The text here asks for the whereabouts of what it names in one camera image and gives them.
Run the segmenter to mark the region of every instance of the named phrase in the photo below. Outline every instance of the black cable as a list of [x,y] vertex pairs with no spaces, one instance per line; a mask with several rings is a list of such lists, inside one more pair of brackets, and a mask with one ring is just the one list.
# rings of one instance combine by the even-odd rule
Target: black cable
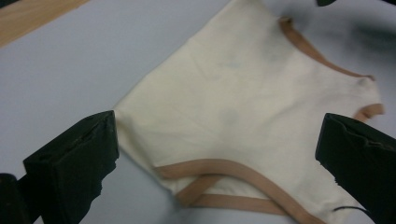
[[332,211],[336,212],[341,209],[358,209],[358,210],[362,211],[364,214],[366,214],[367,217],[370,217],[370,215],[371,215],[371,213],[369,211],[359,208],[359,207],[356,207],[356,206],[341,206],[341,207],[334,208]]

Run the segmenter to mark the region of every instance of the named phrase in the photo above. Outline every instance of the underwear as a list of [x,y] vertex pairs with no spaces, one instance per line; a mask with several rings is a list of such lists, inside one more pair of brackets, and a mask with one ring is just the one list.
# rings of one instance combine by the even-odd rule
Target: underwear
[[258,0],[233,0],[115,106],[120,148],[182,204],[343,223],[315,160],[326,113],[383,113],[374,79],[328,62]]

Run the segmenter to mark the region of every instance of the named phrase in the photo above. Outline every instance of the wooden board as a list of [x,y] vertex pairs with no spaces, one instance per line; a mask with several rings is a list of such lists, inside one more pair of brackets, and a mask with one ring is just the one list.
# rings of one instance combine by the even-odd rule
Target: wooden board
[[0,9],[0,48],[89,0],[21,0]]

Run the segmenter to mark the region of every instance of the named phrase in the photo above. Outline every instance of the table surface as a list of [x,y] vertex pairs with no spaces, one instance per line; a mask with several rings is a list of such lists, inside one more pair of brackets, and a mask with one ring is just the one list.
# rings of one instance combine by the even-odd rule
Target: table surface
[[[111,109],[228,0],[95,0],[0,49],[0,172],[78,120]],[[264,0],[331,62],[374,75],[386,115],[369,124],[396,136],[396,7],[377,0]],[[185,209],[125,154],[81,223],[294,223],[227,209]],[[373,223],[354,211],[347,224]]]

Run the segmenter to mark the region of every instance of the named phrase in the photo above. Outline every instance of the cream fabric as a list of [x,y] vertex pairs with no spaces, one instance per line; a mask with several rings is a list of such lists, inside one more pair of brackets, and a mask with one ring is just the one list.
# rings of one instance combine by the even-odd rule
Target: cream fabric
[[[315,160],[327,112],[349,117],[379,104],[375,83],[318,63],[283,36],[257,0],[233,0],[115,107],[119,142],[177,193],[195,178],[166,180],[153,167],[198,159],[244,164],[310,214],[343,223],[356,204]],[[266,198],[234,178],[206,193]]]

